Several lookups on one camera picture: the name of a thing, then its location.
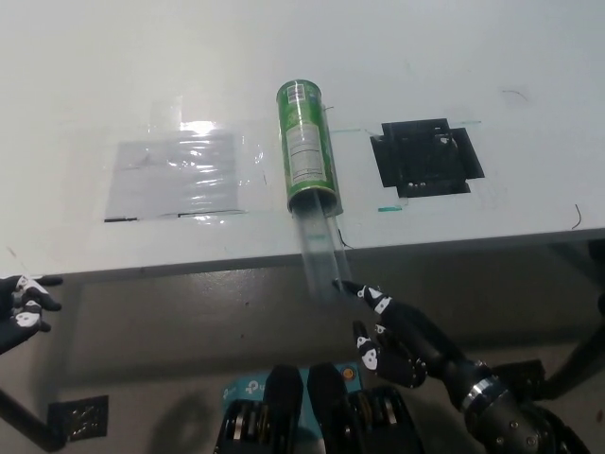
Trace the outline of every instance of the black mechanical component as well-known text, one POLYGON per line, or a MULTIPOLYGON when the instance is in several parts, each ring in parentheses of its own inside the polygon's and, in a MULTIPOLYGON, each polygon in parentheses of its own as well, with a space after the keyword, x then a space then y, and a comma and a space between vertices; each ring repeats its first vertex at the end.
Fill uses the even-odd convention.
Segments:
MULTIPOLYGON (((353 415, 348 420, 360 454, 424 454, 404 399, 393 387, 350 393, 345 406, 353 415)), ((342 435, 346 434, 345 426, 342 435)))
POLYGON ((429 376, 443 382, 467 429, 490 453, 588 454, 570 428, 532 402, 519 402, 486 364, 467 359, 420 310, 374 288, 342 285, 380 314, 380 323, 425 362, 429 376))
POLYGON ((399 197, 470 192, 467 180, 483 170, 464 128, 450 129, 445 118, 384 123, 372 149, 384 187, 399 197))
POLYGON ((19 430, 32 443, 45 452, 56 452, 65 447, 67 437, 61 428, 51 427, 19 402, 0 390, 0 419, 19 430))
POLYGON ((392 387, 347 393, 331 363, 309 370, 307 390, 327 454, 424 454, 401 395, 392 387))
POLYGON ((275 366, 263 401, 235 400, 227 408, 215 454, 291 454, 303 402, 297 368, 275 366))
POLYGON ((502 364, 493 368, 496 375, 507 383, 519 398, 532 401, 554 400, 576 388, 598 373, 605 358, 605 294, 598 299, 600 327, 570 354, 563 365, 550 378, 545 377, 541 361, 502 364))

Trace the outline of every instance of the white fingertip marker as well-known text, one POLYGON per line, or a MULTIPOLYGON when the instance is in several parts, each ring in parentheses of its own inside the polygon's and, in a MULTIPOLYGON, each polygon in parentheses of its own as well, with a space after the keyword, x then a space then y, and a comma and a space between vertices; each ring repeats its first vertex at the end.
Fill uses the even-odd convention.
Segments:
POLYGON ((375 348, 372 348, 368 353, 361 357, 361 360, 363 361, 364 366, 371 371, 375 371, 378 368, 378 357, 375 348))
POLYGON ((22 312, 15 316, 15 320, 22 328, 31 328, 40 321, 40 314, 33 314, 31 312, 22 312))
POLYGON ((366 342, 369 342, 370 339, 369 338, 362 338, 361 336, 357 338, 357 348, 359 348, 361 345, 363 345, 366 342))
POLYGON ((388 297, 383 299, 380 303, 378 303, 376 305, 376 307, 374 308, 374 311, 376 311, 376 313, 378 314, 382 314, 385 309, 387 308, 387 306, 389 306, 390 301, 392 300, 392 298, 388 297))

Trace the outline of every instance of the green can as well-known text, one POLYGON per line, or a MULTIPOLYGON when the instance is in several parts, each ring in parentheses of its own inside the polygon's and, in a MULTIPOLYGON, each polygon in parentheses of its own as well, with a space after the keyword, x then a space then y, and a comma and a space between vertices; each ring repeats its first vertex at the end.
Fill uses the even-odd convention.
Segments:
POLYGON ((324 213, 334 214, 337 186, 320 88, 308 80, 292 80, 277 92, 277 105, 288 210, 317 192, 324 213))

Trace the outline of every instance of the floor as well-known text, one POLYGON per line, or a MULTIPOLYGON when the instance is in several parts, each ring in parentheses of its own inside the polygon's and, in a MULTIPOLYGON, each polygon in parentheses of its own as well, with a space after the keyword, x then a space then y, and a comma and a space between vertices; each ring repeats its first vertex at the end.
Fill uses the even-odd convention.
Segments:
MULTIPOLYGON (((541 358, 552 372, 600 323, 599 288, 550 248, 408 253, 351 266, 356 280, 420 307, 490 364, 541 358)), ((66 454, 210 453, 225 384, 277 362, 352 359, 351 321, 372 321, 362 305, 313 302, 300 267, 68 281, 56 294, 64 310, 48 317, 53 331, 0 358, 0 387, 40 415, 50 402, 110 396, 108 436, 66 454)), ((441 384, 404 397, 428 454, 482 452, 441 384)), ((605 374, 548 407, 594 452, 605 445, 605 374)), ((41 451, 0 421, 0 452, 41 451)))

